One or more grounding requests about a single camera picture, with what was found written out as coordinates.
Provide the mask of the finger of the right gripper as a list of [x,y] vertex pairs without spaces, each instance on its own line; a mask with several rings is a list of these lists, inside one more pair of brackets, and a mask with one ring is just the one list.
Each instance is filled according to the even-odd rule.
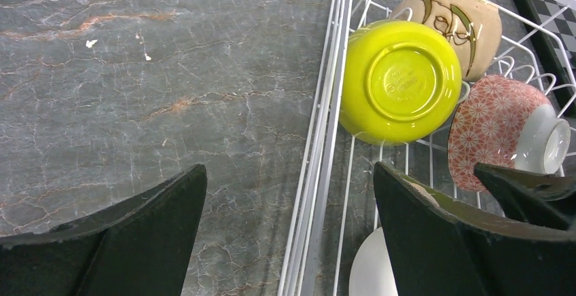
[[575,177],[537,174],[477,163],[473,173],[506,217],[552,229],[575,231]]

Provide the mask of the black and white chessboard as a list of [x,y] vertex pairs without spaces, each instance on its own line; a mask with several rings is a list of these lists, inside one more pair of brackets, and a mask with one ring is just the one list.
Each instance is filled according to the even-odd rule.
[[542,26],[550,34],[526,24],[534,31],[530,42],[544,73],[556,77],[555,86],[569,84],[575,73],[575,10],[557,0],[513,0],[518,14]]

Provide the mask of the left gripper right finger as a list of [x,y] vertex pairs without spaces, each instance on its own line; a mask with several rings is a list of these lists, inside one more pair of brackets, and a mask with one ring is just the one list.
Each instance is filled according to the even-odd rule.
[[373,182],[400,295],[575,294],[575,231],[486,212],[382,162]]

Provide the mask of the red floral pattern bowl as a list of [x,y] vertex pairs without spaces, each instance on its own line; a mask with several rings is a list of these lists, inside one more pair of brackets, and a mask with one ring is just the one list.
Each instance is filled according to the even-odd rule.
[[555,174],[570,142],[569,123],[557,116],[542,91],[502,75],[488,75],[472,85],[456,109],[448,138],[448,167],[457,187],[483,191],[474,175],[477,163]]

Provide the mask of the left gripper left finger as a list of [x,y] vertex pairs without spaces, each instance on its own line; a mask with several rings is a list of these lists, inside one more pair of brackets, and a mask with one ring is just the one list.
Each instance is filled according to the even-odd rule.
[[1,239],[2,295],[180,295],[202,215],[206,168],[41,234]]

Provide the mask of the beige bowl with leaf motif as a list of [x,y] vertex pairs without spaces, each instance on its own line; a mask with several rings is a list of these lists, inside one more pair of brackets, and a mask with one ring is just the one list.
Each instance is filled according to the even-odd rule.
[[418,22],[442,35],[468,82],[484,76],[501,42],[499,8],[489,0],[403,0],[391,18]]

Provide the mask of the plain white bowl in rack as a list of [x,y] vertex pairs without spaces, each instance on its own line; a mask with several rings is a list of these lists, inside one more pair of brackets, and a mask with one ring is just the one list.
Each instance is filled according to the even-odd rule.
[[350,296],[398,296],[383,229],[373,231],[355,255],[348,282]]

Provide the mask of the yellow-green bowl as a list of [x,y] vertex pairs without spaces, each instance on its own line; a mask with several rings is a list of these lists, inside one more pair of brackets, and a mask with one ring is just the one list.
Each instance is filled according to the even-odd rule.
[[369,144],[411,143],[437,130],[468,89],[456,52],[437,31],[379,20],[348,36],[339,123]]

